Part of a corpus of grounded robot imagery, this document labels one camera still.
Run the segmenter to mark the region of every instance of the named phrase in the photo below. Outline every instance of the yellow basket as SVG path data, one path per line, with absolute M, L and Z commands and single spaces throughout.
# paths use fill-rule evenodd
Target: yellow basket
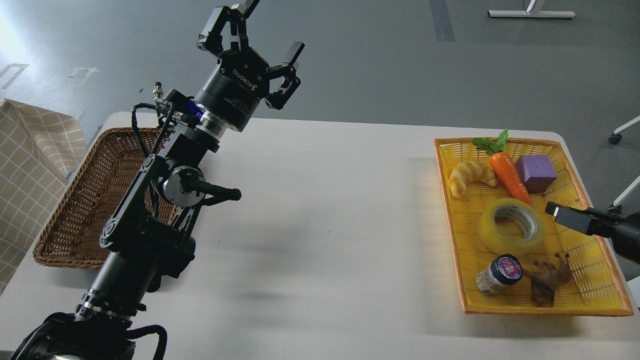
M 465 313 L 523 315 L 633 315 L 631 301 L 623 279 L 606 244 L 599 236 L 587 236 L 555 223 L 545 214 L 547 201 L 586 209 L 589 202 L 562 147 L 557 142 L 509 139 L 505 152 L 514 162 L 520 155 L 546 154 L 558 178 L 542 194 L 531 195 L 533 208 L 546 225 L 540 245 L 528 255 L 518 257 L 526 270 L 537 271 L 535 261 L 556 264 L 556 252 L 569 254 L 573 279 L 556 290 L 553 307 L 536 307 L 531 300 L 531 282 L 527 277 L 505 289 L 500 295 L 487 297 L 476 286 L 476 275 L 500 254 L 490 252 L 477 235 L 477 223 L 483 210 L 493 201 L 510 197 L 503 184 L 496 188 L 480 182 L 469 184 L 463 199 L 454 198 L 447 186 L 453 168 L 461 161 L 489 162 L 484 151 L 476 150 L 472 138 L 435 139 L 436 158 L 444 195 L 454 264 L 458 276 L 460 300 Z

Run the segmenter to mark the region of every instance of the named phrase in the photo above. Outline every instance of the chair wheel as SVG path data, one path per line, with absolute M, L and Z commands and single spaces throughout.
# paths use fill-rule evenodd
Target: chair wheel
M 609 135 L 609 142 L 616 145 L 622 140 L 622 134 L 611 134 Z
M 620 214 L 622 212 L 622 205 L 614 206 L 613 204 L 609 205 L 609 209 L 607 211 L 610 214 Z

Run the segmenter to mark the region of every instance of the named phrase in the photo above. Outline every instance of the jar lid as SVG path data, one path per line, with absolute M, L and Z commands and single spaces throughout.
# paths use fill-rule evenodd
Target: jar lid
M 522 278 L 522 266 L 511 254 L 504 254 L 491 262 L 491 273 L 505 285 L 513 285 Z

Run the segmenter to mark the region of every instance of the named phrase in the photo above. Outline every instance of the robotiq logo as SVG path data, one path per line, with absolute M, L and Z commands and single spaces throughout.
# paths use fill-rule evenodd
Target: robotiq logo
M 242 74 L 240 74 L 240 72 L 238 70 L 234 69 L 233 73 L 238 79 L 240 79 L 240 81 L 245 83 L 246 86 L 249 86 L 251 88 L 251 91 L 255 91 L 255 88 L 258 87 L 258 85 L 251 84 L 251 81 L 249 81 L 246 77 L 244 77 Z

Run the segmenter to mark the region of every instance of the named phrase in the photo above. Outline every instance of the purple cube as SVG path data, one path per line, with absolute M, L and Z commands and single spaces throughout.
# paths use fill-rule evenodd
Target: purple cube
M 544 192 L 558 177 L 547 155 L 522 155 L 516 169 L 529 193 Z

